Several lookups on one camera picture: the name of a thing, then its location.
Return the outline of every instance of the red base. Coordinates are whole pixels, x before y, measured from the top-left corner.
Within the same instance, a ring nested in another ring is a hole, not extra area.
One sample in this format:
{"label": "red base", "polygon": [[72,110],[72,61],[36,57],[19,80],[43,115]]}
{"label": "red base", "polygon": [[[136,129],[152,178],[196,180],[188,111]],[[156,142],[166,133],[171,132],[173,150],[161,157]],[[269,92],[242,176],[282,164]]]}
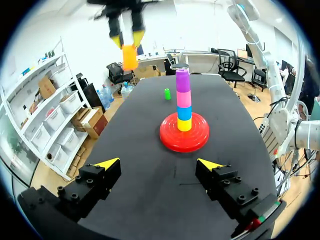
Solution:
{"label": "red base", "polygon": [[190,153],[202,148],[209,139],[209,125],[199,114],[192,113],[190,131],[180,131],[177,127],[178,114],[167,116],[160,126],[160,140],[168,148],[179,153]]}

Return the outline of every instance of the desk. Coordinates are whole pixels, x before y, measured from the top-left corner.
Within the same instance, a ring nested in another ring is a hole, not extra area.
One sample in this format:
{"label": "desk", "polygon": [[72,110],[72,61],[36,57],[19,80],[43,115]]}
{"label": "desk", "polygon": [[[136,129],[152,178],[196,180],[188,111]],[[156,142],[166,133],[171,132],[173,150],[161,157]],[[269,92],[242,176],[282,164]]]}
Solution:
{"label": "desk", "polygon": [[[97,140],[87,163],[120,158],[122,175],[105,201],[78,224],[122,240],[230,239],[238,225],[211,201],[195,176],[196,160],[232,164],[260,197],[276,193],[263,139],[227,83],[191,75],[192,109],[209,123],[210,138],[193,153],[168,150],[160,124],[176,105],[175,76],[142,80]],[[170,88],[171,100],[164,89]]]}
{"label": "desk", "polygon": [[[175,59],[175,62],[178,63],[178,54],[172,54],[172,57]],[[154,56],[146,56],[146,57],[140,57],[137,56],[138,60],[138,67],[147,67],[150,65],[156,65],[159,69],[160,72],[164,73],[166,71],[165,65],[164,65],[164,60],[167,59],[167,55],[154,55]]]}
{"label": "desk", "polygon": [[[237,60],[239,61],[239,66],[243,67],[247,71],[247,74],[244,76],[245,81],[251,82],[255,62],[243,58],[237,58]],[[179,62],[188,64],[190,73],[216,74],[219,72],[218,53],[208,51],[183,51],[179,55]]]}

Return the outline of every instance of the water bottle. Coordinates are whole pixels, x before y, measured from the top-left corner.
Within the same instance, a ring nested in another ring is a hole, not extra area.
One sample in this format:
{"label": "water bottle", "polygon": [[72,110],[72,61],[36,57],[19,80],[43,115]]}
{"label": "water bottle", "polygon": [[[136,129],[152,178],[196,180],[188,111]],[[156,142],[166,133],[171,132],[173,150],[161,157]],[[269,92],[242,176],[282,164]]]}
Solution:
{"label": "water bottle", "polygon": [[106,98],[106,96],[103,94],[102,91],[97,90],[96,93],[99,96],[99,99],[102,103],[102,106],[104,107],[104,110],[107,110],[110,108],[110,102],[108,101],[108,99]]}
{"label": "water bottle", "polygon": [[123,97],[124,100],[127,99],[127,97],[129,96],[129,94],[131,93],[131,91],[134,89],[133,86],[128,85],[128,82],[124,82],[124,87],[121,89],[121,95]]}
{"label": "water bottle", "polygon": [[109,97],[109,102],[112,103],[115,100],[115,98],[111,92],[110,87],[106,86],[105,84],[102,84],[102,87],[103,87],[105,94]]}

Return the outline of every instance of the floor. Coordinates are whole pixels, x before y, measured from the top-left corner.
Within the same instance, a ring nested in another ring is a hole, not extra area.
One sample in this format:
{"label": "floor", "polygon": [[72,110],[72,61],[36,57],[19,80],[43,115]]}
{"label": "floor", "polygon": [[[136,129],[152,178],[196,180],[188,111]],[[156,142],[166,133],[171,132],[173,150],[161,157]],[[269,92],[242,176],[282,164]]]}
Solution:
{"label": "floor", "polygon": [[[254,92],[254,89],[248,83],[238,83],[237,88],[234,88],[233,90],[239,94],[241,102],[250,113],[252,119],[261,117],[265,113],[268,113],[270,111],[269,104],[271,103],[271,98],[268,89],[265,89],[263,92],[261,92],[261,88],[257,89],[256,95],[261,99],[260,103],[253,102],[247,97],[248,94],[252,94]],[[110,121],[110,119],[116,113],[117,109],[123,103],[123,101],[124,100],[121,97],[117,97],[114,99],[114,102],[111,104],[110,109],[108,109],[104,114],[108,121]],[[259,126],[261,121],[262,119],[257,119],[255,121],[256,126]],[[81,156],[81,160],[77,166],[77,171],[74,176],[78,175],[78,169],[81,168],[86,162],[86,159],[91,153],[95,142],[96,140],[90,138],[89,136],[84,141],[83,145],[86,150]],[[285,166],[289,168],[290,161],[287,161],[287,164]],[[308,172],[307,169],[303,168],[300,172],[304,174],[305,171]],[[310,186],[309,177],[304,179],[303,176],[292,177],[290,179],[290,182],[291,187],[283,197],[283,200],[286,201],[287,205],[285,210],[275,221],[272,233],[273,237],[275,237],[286,226],[286,224],[293,217],[295,212],[303,203],[306,195],[308,194]],[[68,183],[68,181],[57,175],[54,171],[52,171],[49,167],[47,167],[40,161],[34,173],[31,186],[38,189],[42,185],[46,187],[50,192],[57,195],[57,187],[66,186]]]}

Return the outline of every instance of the yellow ring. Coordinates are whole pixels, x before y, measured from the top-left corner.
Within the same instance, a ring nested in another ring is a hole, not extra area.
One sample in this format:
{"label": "yellow ring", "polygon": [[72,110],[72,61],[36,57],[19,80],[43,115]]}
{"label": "yellow ring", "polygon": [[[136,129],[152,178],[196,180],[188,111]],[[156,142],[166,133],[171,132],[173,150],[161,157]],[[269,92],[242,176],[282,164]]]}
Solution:
{"label": "yellow ring", "polygon": [[191,126],[192,126],[192,118],[190,118],[189,120],[180,120],[178,118],[178,121],[177,121],[177,126],[178,126],[178,129],[181,131],[181,132],[187,132],[191,129]]}

